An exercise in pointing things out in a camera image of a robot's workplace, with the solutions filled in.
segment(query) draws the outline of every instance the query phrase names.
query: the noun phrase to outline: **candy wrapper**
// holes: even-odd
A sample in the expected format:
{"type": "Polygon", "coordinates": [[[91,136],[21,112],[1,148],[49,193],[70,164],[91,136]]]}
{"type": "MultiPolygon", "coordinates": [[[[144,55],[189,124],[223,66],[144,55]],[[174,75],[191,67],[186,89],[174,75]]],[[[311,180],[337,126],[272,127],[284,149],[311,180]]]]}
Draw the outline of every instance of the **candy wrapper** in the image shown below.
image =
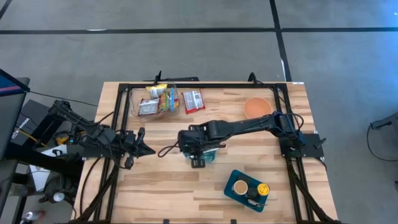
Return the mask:
{"type": "Polygon", "coordinates": [[[182,96],[184,97],[185,101],[186,114],[205,109],[205,104],[203,103],[200,90],[183,92],[182,96]]]}
{"type": "Polygon", "coordinates": [[[150,97],[152,99],[160,98],[166,89],[167,89],[167,84],[159,84],[156,86],[147,87],[147,90],[149,91],[150,97]]]}

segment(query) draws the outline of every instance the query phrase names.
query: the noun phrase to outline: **wooden table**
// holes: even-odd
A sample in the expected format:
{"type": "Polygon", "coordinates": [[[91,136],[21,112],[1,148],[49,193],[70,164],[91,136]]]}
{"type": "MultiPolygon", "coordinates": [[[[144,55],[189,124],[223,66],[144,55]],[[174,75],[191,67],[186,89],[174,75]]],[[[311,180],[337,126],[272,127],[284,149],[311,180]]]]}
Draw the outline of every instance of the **wooden table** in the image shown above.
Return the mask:
{"type": "MultiPolygon", "coordinates": [[[[118,82],[104,83],[96,120],[113,111],[118,85],[118,82]]],[[[287,86],[293,112],[305,120],[302,131],[313,133],[315,125],[304,84],[287,83],[287,86]]],[[[178,90],[181,93],[189,89],[178,90]]],[[[201,89],[201,93],[205,110],[185,114],[182,103],[178,116],[148,123],[142,123],[139,118],[129,115],[127,130],[137,131],[140,127],[145,127],[145,143],[159,151],[175,143],[178,131],[187,129],[190,124],[212,119],[245,119],[243,104],[249,98],[265,98],[275,108],[273,92],[265,88],[207,88],[201,89]]],[[[140,100],[142,94],[146,94],[146,91],[135,90],[134,100],[140,100]]],[[[112,117],[103,123],[111,124],[111,120],[112,117]]],[[[184,158],[178,149],[173,149],[163,158],[153,155],[135,159],[131,170],[119,172],[112,223],[162,223],[165,218],[171,223],[230,223],[231,219],[236,219],[238,223],[295,223],[286,163],[280,154],[278,139],[263,131],[233,136],[225,143],[227,147],[221,149],[214,163],[204,169],[192,169],[190,160],[184,158]],[[226,181],[234,169],[270,186],[271,192],[262,213],[244,207],[224,195],[226,181]]],[[[75,202],[77,211],[81,185],[93,161],[94,159],[87,160],[83,168],[75,202]]],[[[303,163],[310,193],[326,214],[337,219],[325,167],[311,158],[303,159],[303,163]]],[[[102,166],[103,159],[88,178],[83,198],[84,208],[97,194],[102,166]]],[[[302,215],[306,218],[303,198],[299,195],[302,215]]],[[[105,195],[101,218],[105,216],[107,203],[108,195],[105,195]]]]}

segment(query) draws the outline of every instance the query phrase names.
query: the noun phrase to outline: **small bowl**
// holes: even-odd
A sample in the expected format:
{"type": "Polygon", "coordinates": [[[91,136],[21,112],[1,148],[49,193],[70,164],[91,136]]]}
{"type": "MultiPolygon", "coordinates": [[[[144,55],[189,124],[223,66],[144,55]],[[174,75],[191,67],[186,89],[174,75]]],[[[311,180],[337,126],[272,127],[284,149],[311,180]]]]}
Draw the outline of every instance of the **small bowl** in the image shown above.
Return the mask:
{"type": "Polygon", "coordinates": [[[260,118],[272,113],[271,104],[263,98],[254,97],[246,100],[244,103],[244,115],[247,118],[260,118]]]}

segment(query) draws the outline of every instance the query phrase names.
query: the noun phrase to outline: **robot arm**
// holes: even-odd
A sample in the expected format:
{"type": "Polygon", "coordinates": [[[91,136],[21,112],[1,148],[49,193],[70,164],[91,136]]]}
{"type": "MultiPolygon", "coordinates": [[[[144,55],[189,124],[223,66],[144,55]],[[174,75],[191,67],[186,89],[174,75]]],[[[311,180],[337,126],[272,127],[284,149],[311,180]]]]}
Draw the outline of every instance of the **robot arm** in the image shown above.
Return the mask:
{"type": "Polygon", "coordinates": [[[192,159],[193,168],[205,167],[205,161],[201,156],[225,147],[221,142],[238,134],[269,131],[278,138],[289,139],[292,148],[304,146],[304,136],[294,128],[291,120],[289,114],[273,112],[255,119],[235,122],[218,120],[190,125],[188,130],[178,132],[178,145],[180,151],[192,159]]]}
{"type": "Polygon", "coordinates": [[[138,134],[133,131],[122,130],[116,134],[107,125],[94,123],[82,118],[70,108],[67,101],[55,100],[49,114],[57,118],[70,121],[86,132],[88,136],[80,145],[84,147],[83,157],[121,157],[125,152],[129,154],[124,167],[131,169],[133,158],[155,154],[155,151],[144,143],[145,129],[140,128],[138,134]]]}

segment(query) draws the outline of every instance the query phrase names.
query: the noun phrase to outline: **blue plate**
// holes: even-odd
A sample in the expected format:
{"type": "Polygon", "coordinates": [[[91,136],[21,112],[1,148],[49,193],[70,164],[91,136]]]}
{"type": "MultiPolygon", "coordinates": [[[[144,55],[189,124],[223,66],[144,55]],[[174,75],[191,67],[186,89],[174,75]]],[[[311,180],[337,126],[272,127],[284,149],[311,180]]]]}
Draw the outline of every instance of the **blue plate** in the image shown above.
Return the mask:
{"type": "MultiPolygon", "coordinates": [[[[234,194],[234,192],[232,190],[233,189],[233,185],[238,180],[245,181],[248,184],[249,188],[251,188],[251,187],[257,188],[257,186],[259,184],[263,183],[263,182],[260,182],[260,181],[258,181],[256,179],[254,179],[254,178],[252,178],[252,177],[250,177],[250,176],[238,171],[238,170],[234,170],[234,171],[232,171],[231,176],[229,177],[228,183],[225,186],[224,194],[227,195],[228,197],[232,198],[233,200],[236,200],[239,203],[241,203],[241,204],[253,209],[256,212],[262,212],[263,209],[264,209],[263,206],[260,206],[260,207],[253,206],[253,205],[251,205],[248,202],[248,198],[246,196],[234,194]]],[[[268,197],[268,195],[266,195],[266,196],[258,195],[257,198],[256,198],[256,201],[259,202],[260,204],[265,205],[267,197],[268,197]]]]}

